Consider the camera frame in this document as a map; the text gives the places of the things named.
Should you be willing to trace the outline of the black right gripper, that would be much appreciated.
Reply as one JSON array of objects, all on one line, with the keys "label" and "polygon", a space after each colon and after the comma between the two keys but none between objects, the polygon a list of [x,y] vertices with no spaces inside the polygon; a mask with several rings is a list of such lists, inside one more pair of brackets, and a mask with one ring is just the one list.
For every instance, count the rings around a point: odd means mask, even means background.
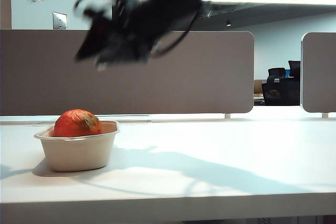
[{"label": "black right gripper", "polygon": [[113,19],[97,15],[79,47],[75,61],[93,57],[95,67],[147,62],[153,47],[171,26],[170,0],[118,0]]}]

